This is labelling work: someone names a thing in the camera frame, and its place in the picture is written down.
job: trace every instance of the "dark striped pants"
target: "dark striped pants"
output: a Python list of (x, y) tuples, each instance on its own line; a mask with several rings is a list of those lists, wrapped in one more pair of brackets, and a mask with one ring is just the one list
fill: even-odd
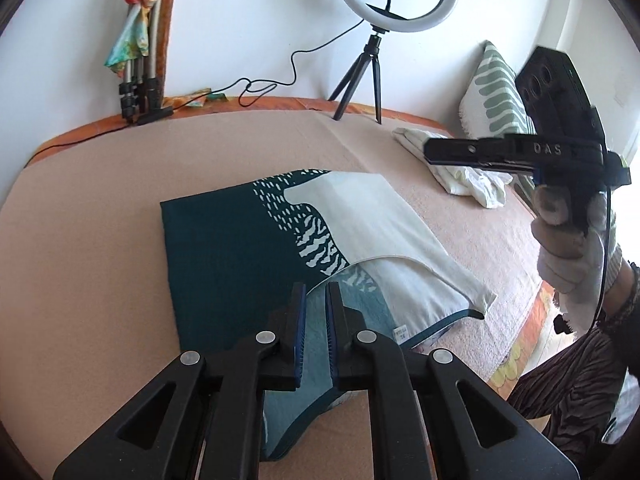
[(543, 435), (579, 468), (607, 429), (625, 373), (611, 339), (595, 328), (522, 376), (508, 403), (529, 420), (551, 415)]

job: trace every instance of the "hand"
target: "hand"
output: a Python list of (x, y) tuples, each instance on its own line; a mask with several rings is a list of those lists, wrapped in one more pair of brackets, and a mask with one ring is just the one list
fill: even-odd
[[(588, 206), (586, 237), (577, 228), (567, 225), (569, 207), (562, 190), (539, 186), (534, 192), (533, 203), (539, 215), (531, 225), (531, 231), (541, 245), (538, 272), (560, 293), (561, 310), (574, 332), (584, 334), (591, 326), (600, 296), (607, 224), (606, 195), (594, 196)], [(613, 212), (607, 256), (606, 289), (616, 281), (622, 264)]]

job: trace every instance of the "silver bolt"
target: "silver bolt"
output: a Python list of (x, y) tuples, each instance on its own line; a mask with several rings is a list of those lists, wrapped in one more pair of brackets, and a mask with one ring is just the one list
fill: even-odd
[(183, 365), (191, 366), (196, 364), (200, 360), (200, 354), (189, 350), (180, 356), (180, 362)]
[(373, 343), (378, 336), (376, 335), (375, 332), (372, 332), (371, 330), (363, 330), (362, 332), (358, 332), (358, 341), (360, 341), (361, 343)]
[(441, 365), (448, 365), (453, 361), (453, 354), (449, 350), (439, 348), (433, 353), (433, 358), (437, 363)]
[(260, 344), (268, 345), (269, 343), (276, 341), (276, 335), (273, 332), (264, 330), (263, 332), (258, 333), (255, 340)]

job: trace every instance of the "beige blanket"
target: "beige blanket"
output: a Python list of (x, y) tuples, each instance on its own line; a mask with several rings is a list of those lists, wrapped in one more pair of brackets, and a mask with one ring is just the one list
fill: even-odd
[[(300, 168), (381, 173), (447, 251), (498, 294), (485, 322), (440, 341), (483, 378), (508, 352), (540, 280), (531, 214), (509, 191), (485, 210), (449, 196), (367, 116), (255, 111), (165, 121), (91, 140), (22, 172), (0, 210), (0, 419), (49, 479), (178, 353), (159, 203)], [(366, 396), (312, 425), (260, 477), (372, 478)]]

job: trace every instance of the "clothing label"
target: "clothing label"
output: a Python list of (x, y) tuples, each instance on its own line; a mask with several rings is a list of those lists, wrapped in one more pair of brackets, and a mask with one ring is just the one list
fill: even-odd
[(399, 326), (394, 330), (394, 338), (396, 343), (402, 344), (409, 339), (409, 331), (407, 330), (406, 325)]

